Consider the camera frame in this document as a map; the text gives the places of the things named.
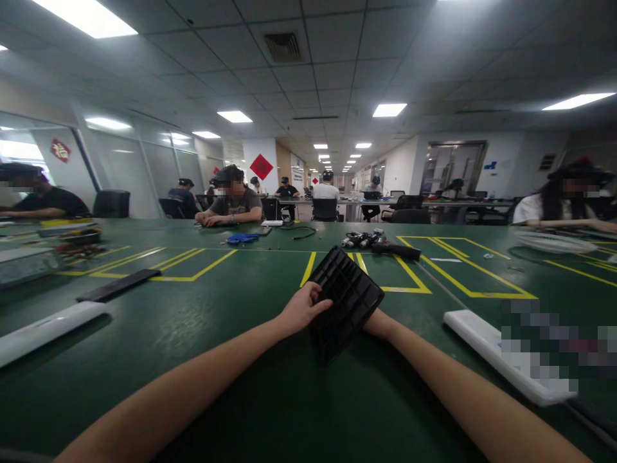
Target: white power strip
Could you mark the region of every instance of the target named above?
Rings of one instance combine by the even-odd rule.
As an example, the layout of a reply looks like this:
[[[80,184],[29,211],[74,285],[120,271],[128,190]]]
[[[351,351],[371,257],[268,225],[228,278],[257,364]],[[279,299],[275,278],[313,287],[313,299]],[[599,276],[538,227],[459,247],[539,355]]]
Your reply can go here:
[[[105,304],[80,302],[0,338],[0,368],[106,313]]]
[[[493,368],[501,373],[516,389],[518,389],[531,402],[539,406],[548,406],[564,402],[577,396],[577,392],[568,390],[569,380],[551,378],[542,380],[545,385],[531,378],[528,374],[514,367],[513,359],[521,355],[505,356],[501,353],[501,331],[494,328],[485,320],[470,310],[446,312],[443,322],[461,336],[474,350],[489,362]],[[521,352],[527,356],[526,364],[530,363],[531,354]]]

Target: gray t-shirt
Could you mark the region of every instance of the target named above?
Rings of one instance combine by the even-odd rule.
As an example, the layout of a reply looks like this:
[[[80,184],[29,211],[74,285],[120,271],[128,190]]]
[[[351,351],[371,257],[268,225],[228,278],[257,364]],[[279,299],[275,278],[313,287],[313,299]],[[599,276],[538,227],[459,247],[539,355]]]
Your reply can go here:
[[[247,188],[244,195],[239,199],[234,199],[231,196],[219,196],[208,210],[217,215],[229,215],[250,212],[252,208],[256,207],[262,207],[262,200],[254,191]]]

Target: air vent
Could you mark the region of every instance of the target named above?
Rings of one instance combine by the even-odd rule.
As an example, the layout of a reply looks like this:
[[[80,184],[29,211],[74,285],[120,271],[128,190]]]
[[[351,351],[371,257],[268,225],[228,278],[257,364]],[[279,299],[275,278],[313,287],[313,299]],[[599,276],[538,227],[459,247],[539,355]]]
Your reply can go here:
[[[286,63],[302,61],[296,34],[291,32],[266,34],[264,35],[264,40],[274,62]]]

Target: green table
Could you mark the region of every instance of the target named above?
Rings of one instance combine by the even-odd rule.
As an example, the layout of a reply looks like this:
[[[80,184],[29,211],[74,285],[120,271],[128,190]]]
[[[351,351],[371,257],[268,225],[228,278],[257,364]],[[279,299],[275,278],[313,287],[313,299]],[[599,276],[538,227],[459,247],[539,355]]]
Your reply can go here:
[[[191,221],[98,222],[108,254],[3,291],[0,336],[69,307],[112,278],[150,266],[161,268],[163,276],[110,301],[110,317],[0,370],[2,448],[56,455],[149,381],[276,316],[346,232],[372,230],[371,224],[314,222],[317,233],[307,239],[292,239],[302,231],[273,230],[259,242],[232,248],[224,243],[227,236],[255,226],[230,232],[195,230]],[[535,256],[536,262],[514,257],[521,248],[505,227],[380,225],[391,241],[404,240],[428,258],[461,260],[415,264],[354,250],[355,261],[387,291],[382,309],[521,400],[594,461],[611,460],[611,451],[567,410],[527,402],[443,326],[443,313],[461,307],[441,285],[499,328],[502,297],[537,297],[543,311],[561,315],[562,325],[617,325],[617,313],[604,310],[617,294],[617,273],[600,263],[617,246],[603,244],[603,252],[587,257],[554,257],[550,264],[546,255]],[[0,243],[0,249],[32,239],[18,237]],[[484,259],[488,252],[495,257]],[[581,389],[593,394],[593,385],[582,381]],[[206,458],[483,460],[392,348],[362,335],[322,368],[307,331],[262,356],[159,456]]]

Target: black plastic tray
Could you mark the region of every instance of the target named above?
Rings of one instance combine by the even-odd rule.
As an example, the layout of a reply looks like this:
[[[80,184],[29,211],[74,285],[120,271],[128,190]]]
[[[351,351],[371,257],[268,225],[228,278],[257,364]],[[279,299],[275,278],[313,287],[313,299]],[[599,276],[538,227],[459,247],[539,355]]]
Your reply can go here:
[[[384,291],[338,246],[330,250],[308,281],[321,286],[320,300],[334,302],[310,325],[317,359],[327,365],[362,329],[384,298]]]

